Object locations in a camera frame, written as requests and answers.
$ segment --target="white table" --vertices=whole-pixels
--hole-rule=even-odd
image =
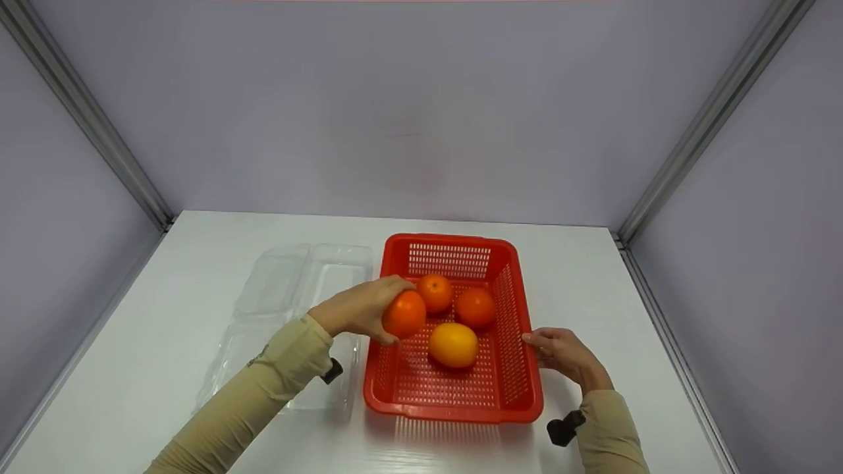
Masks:
[[[142,471],[196,407],[234,301],[261,252],[300,242],[366,245],[377,272],[384,241],[400,232],[512,242],[534,327],[572,328],[598,354],[632,410],[652,472],[720,471],[606,229],[185,212],[8,474]],[[549,420],[578,405],[578,389],[551,373],[542,374],[542,384],[545,411],[527,426],[385,417],[371,413],[358,393],[352,419],[341,428],[277,418],[233,471],[582,472],[576,445],[555,447],[545,431]]]

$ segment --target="orange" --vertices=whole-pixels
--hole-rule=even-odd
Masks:
[[[495,300],[481,288],[465,290],[454,303],[459,322],[474,330],[489,326],[495,320]]]
[[[477,360],[477,335],[468,326],[446,322],[430,333],[428,352],[451,369],[463,369]]]
[[[422,296],[408,289],[392,300],[384,311],[381,322],[389,334],[406,339],[424,327],[426,318],[427,311]]]
[[[424,299],[424,305],[431,313],[445,311],[451,305],[451,298],[454,297],[451,282],[442,275],[435,273],[422,277],[416,283],[416,290]]]

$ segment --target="hand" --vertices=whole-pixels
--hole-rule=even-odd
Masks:
[[[384,330],[380,318],[399,293],[416,289],[416,285],[398,275],[360,283],[339,292],[308,311],[331,337],[341,332],[369,336],[385,346],[398,342],[398,337]]]
[[[593,390],[614,390],[609,372],[570,329],[542,327],[521,338],[533,348],[539,366],[573,380],[583,396]]]

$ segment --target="person's left hand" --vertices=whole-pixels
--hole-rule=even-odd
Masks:
[[[311,308],[308,314],[331,337],[341,332],[353,332],[391,346],[398,342],[398,338],[384,329],[380,319],[392,300],[407,289],[416,289],[416,285],[398,275],[379,278],[335,294]]]

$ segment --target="red plastic basket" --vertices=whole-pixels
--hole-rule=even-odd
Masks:
[[[396,234],[386,241],[381,276],[411,281],[439,273],[454,286],[485,288],[495,300],[495,322],[478,334],[480,351],[469,369],[431,362],[433,328],[454,320],[428,315],[424,328],[398,346],[369,343],[363,398],[375,412],[472,423],[531,423],[544,408],[539,367],[521,341],[531,330],[515,247],[506,240],[459,235]]]

